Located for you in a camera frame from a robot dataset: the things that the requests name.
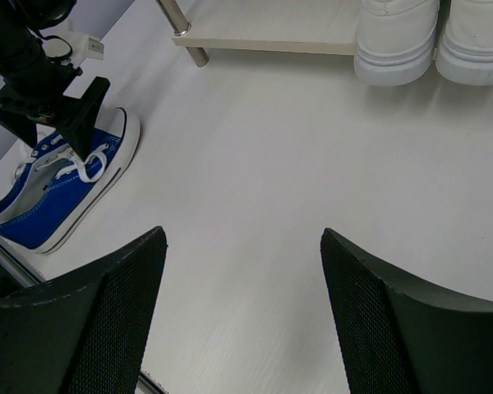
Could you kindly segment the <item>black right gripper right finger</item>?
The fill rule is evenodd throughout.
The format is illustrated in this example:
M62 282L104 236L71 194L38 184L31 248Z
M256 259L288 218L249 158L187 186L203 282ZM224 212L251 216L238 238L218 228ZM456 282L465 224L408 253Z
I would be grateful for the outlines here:
M320 255L351 392L493 393L493 301L417 277L329 228Z

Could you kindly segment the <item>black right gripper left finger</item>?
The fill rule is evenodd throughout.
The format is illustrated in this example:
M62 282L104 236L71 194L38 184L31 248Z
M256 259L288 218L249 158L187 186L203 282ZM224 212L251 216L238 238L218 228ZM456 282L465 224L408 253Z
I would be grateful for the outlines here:
M167 239L155 227L35 295L0 298L0 393L159 393L142 368Z

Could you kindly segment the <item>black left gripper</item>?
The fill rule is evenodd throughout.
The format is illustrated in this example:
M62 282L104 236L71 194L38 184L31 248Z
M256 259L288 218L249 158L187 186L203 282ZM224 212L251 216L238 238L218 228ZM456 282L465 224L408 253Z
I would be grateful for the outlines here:
M91 151L94 125L110 82L97 76L80 98L64 91L81 73L53 63L8 1L0 1L0 125L29 146L38 124L53 127L80 159Z

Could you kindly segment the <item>blue canvas sneaker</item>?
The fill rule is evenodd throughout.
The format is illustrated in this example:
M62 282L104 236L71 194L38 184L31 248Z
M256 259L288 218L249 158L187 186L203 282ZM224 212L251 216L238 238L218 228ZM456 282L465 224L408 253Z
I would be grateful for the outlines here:
M0 237L38 254L56 251L122 177L140 139L139 118L123 108L97 122L84 159L58 132L45 136L0 199Z

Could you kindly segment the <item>small white fashion sneaker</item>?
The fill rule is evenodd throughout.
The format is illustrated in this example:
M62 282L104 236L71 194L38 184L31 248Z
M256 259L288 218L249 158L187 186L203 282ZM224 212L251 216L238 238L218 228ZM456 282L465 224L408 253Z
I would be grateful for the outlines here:
M421 77L431 64L439 8L434 0L363 1L354 55L357 77L379 87Z
M493 85L493 1L450 3L436 68L455 83Z

